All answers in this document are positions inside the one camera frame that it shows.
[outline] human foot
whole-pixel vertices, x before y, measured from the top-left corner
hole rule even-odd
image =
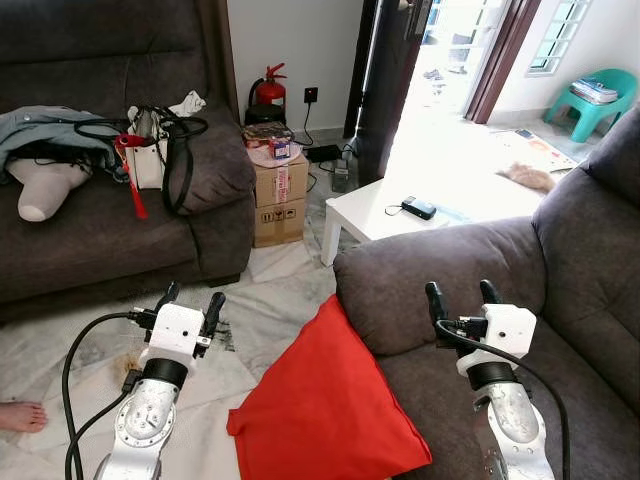
[[[0,403],[0,430],[36,433],[47,424],[47,414],[39,403]]]

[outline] door frame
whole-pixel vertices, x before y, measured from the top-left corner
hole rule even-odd
[[[511,0],[504,13],[502,26],[485,60],[483,72],[463,110],[464,118],[467,120],[474,123],[487,123],[489,120],[540,2],[541,0]],[[377,4],[378,0],[363,1],[343,138],[351,138],[356,134],[358,112],[364,101],[364,79],[373,40]]]
[[[541,0],[512,0],[464,116],[487,123],[520,52]]]

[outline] red cushion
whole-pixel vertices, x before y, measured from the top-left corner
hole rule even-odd
[[[382,480],[431,463],[334,296],[237,410],[242,480]]]

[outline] white coffee table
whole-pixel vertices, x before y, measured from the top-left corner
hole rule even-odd
[[[423,220],[405,210],[393,216],[385,213],[385,208],[400,205],[408,196],[402,196],[390,182],[378,180],[341,197],[327,199],[322,263],[327,266],[333,264],[342,228],[359,242],[369,242],[400,233],[438,228],[450,222],[450,218],[439,211],[430,220]],[[396,210],[398,208],[391,207],[389,213]]]
[[[543,198],[538,192],[493,174],[452,171],[427,177],[386,177],[328,199],[322,263],[333,264],[343,228],[359,242],[369,242],[452,224],[531,215]],[[441,208],[428,221],[404,210],[395,216],[385,214],[386,207],[400,205],[410,195]]]

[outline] cardboard box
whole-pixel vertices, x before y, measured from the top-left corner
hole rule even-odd
[[[256,207],[276,205],[307,196],[309,163],[304,155],[298,155],[287,165],[256,169]]]
[[[304,198],[256,208],[254,247],[268,247],[302,240]]]

